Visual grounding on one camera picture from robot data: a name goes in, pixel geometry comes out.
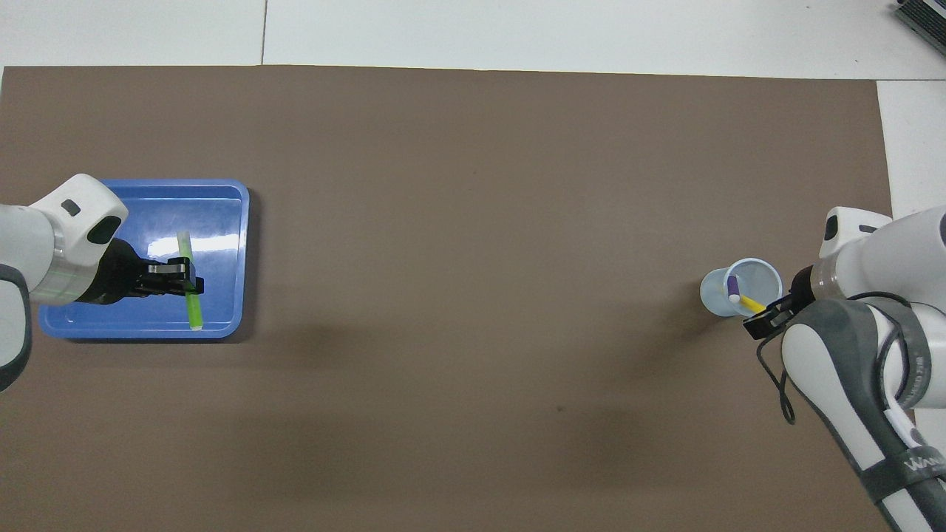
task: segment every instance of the yellow stick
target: yellow stick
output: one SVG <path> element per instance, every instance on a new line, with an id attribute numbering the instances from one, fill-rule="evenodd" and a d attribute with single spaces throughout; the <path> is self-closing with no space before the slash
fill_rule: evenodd
<path id="1" fill-rule="evenodd" d="M 744 295 L 739 296 L 739 302 L 743 305 L 743 307 L 746 307 L 747 309 L 752 310 L 752 312 L 755 314 L 758 314 L 759 312 L 762 312 L 763 310 L 765 310 L 765 305 L 759 303 L 755 299 L 746 297 Z"/>

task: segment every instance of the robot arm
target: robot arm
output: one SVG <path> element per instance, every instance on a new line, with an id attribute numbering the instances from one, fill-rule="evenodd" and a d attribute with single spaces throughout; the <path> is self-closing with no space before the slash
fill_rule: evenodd
<path id="1" fill-rule="evenodd" d="M 0 390 L 26 367 L 30 349 L 29 295 L 20 271 L 0 264 Z"/>
<path id="2" fill-rule="evenodd" d="M 142 259 L 114 238 L 128 214 L 111 190 L 86 174 L 29 207 L 0 204 L 0 391 L 26 365 L 29 301 L 107 305 L 129 296 L 203 293 L 203 279 L 188 259 Z"/>
<path id="3" fill-rule="evenodd" d="M 839 207 L 820 260 L 745 321 L 785 331 L 786 373 L 894 530 L 946 532 L 946 458 L 904 411 L 946 407 L 942 310 L 946 205 L 895 222 Z"/>

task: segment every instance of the white floor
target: white floor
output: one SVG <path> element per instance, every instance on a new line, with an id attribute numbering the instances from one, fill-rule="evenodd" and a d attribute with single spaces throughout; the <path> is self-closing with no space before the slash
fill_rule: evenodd
<path id="1" fill-rule="evenodd" d="M 893 0 L 0 0 L 0 66 L 347 64 L 879 80 L 895 216 L 946 203 L 946 57 Z M 946 448 L 946 412 L 920 412 Z"/>

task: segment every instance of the plastic cup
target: plastic cup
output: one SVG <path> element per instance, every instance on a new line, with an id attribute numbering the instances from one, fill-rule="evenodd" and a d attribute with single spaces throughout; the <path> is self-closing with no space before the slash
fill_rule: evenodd
<path id="1" fill-rule="evenodd" d="M 760 258 L 737 260 L 727 268 L 709 272 L 700 283 L 700 299 L 707 310 L 717 316 L 752 316 L 755 312 L 742 303 L 729 299 L 727 279 L 736 278 L 739 293 L 761 305 L 768 305 L 781 297 L 781 277 L 771 264 Z"/>

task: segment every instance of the brown tabletop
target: brown tabletop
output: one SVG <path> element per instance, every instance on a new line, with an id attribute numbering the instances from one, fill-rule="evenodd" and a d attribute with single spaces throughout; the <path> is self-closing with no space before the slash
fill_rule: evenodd
<path id="1" fill-rule="evenodd" d="M 889 213 L 872 82 L 8 67 L 0 202 L 78 172 L 244 183 L 244 321 L 34 327 L 0 529 L 885 530 L 697 291 Z"/>

